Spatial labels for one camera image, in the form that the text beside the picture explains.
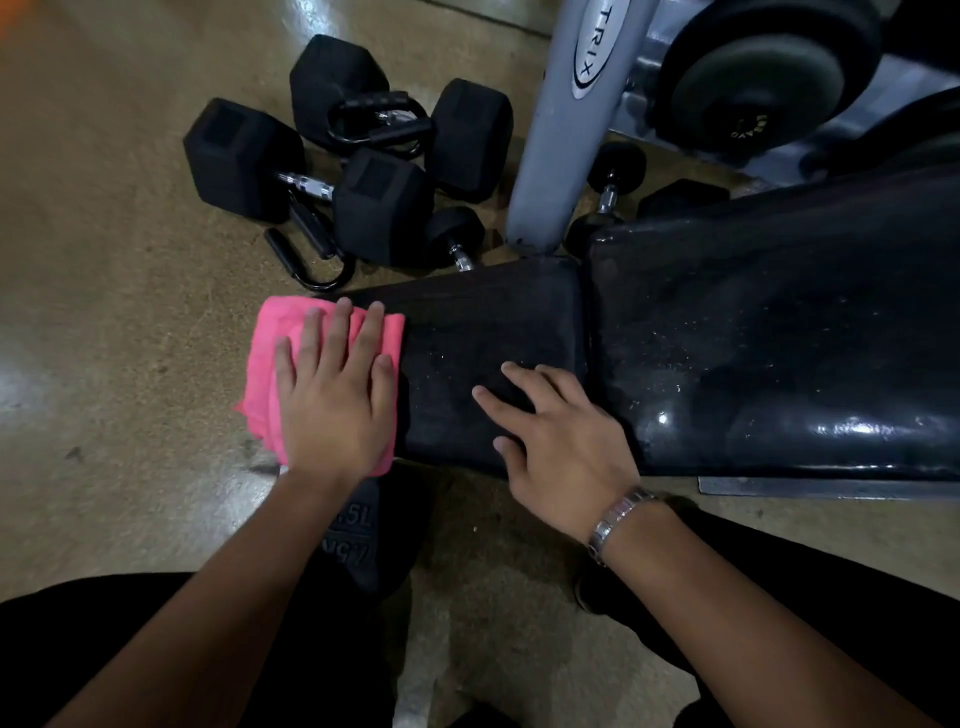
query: silver bracelet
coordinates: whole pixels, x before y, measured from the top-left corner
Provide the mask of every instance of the silver bracelet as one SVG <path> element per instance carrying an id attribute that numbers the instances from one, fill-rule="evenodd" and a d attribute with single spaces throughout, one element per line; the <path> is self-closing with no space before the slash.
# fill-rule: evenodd
<path id="1" fill-rule="evenodd" d="M 657 500 L 657 497 L 640 486 L 636 486 L 630 493 L 614 503 L 611 509 L 600 519 L 600 522 L 593 527 L 593 533 L 590 534 L 590 540 L 587 543 L 587 551 L 597 564 L 606 566 L 601 558 L 601 553 L 604 544 L 610 538 L 610 534 L 613 533 L 614 527 L 627 518 L 627 514 L 639 506 L 640 503 L 645 503 L 648 500 Z"/>

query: weight bench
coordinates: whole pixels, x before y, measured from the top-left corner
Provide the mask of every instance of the weight bench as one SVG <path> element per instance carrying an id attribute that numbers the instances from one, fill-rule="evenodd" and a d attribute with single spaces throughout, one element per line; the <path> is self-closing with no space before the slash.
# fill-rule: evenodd
<path id="1" fill-rule="evenodd" d="M 960 480 L 957 200 L 960 165 L 846 178 L 607 229 L 583 270 L 355 292 L 408 317 L 397 453 L 501 472 L 470 389 L 528 407 L 513 359 L 573 371 L 646 474 Z"/>

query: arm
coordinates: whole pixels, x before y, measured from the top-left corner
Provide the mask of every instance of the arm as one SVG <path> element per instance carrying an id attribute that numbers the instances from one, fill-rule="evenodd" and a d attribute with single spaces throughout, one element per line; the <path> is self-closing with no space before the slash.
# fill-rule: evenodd
<path id="1" fill-rule="evenodd" d="M 474 397 L 505 437 L 515 498 L 585 544 L 640 482 L 619 423 L 562 370 L 503 373 L 534 404 L 529 414 L 478 387 Z M 643 602 L 739 728 L 934 726 L 927 716 L 765 593 L 663 503 L 641 504 L 609 537 L 604 559 Z"/>
<path id="2" fill-rule="evenodd" d="M 289 472 L 51 726 L 240 719 L 307 560 L 393 432 L 393 365 L 374 363 L 383 305 L 370 307 L 345 363 L 350 311 L 337 303 L 322 352 L 321 316 L 307 316 L 296 372 L 290 341 L 277 342 Z"/>

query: forearm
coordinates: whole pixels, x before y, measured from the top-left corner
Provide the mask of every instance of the forearm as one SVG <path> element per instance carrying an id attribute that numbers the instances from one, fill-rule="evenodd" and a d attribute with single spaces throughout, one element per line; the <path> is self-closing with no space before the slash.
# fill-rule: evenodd
<path id="1" fill-rule="evenodd" d="M 935 725 L 701 541 L 639 506 L 604 558 L 739 728 Z"/>
<path id="2" fill-rule="evenodd" d="M 307 560 L 341 506 L 316 496 L 324 490 L 316 485 L 283 476 L 51 725 L 236 724 Z"/>

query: small dumbbell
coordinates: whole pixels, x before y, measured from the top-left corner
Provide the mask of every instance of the small dumbbell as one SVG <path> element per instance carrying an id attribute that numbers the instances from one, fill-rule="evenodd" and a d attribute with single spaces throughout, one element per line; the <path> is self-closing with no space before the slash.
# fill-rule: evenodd
<path id="1" fill-rule="evenodd" d="M 213 99 L 183 140 L 200 198 L 269 223 L 290 214 L 288 191 L 333 207 L 337 245 L 381 265 L 416 264 L 433 185 L 416 164 L 363 149 L 334 186 L 304 174 L 303 141 L 270 114 Z"/>
<path id="2" fill-rule="evenodd" d="M 647 174 L 647 156 L 629 141 L 612 141 L 600 147 L 587 183 L 600 193 L 596 212 L 578 217 L 566 234 L 564 247 L 577 257 L 587 255 L 589 240 L 608 225 L 622 223 L 613 212 L 620 195 L 628 195 L 643 184 Z"/>
<path id="3" fill-rule="evenodd" d="M 471 207 L 445 207 L 437 210 L 424 228 L 423 263 L 427 268 L 443 268 L 453 262 L 461 273 L 476 266 L 470 257 L 487 231 Z"/>
<path id="4" fill-rule="evenodd" d="M 310 141 L 345 157 L 363 144 L 405 143 L 410 139 L 382 130 L 406 127 L 422 140 L 423 167 L 441 190 L 472 203 L 489 198 L 503 174 L 514 133 L 514 110 L 506 94 L 454 79 L 427 120 L 418 118 L 425 116 L 419 104 L 389 90 L 369 51 L 331 36 L 314 36 L 290 72 L 294 120 Z M 385 106 L 394 95 L 406 99 L 402 108 Z M 348 106 L 368 102 L 372 105 L 367 114 Z"/>

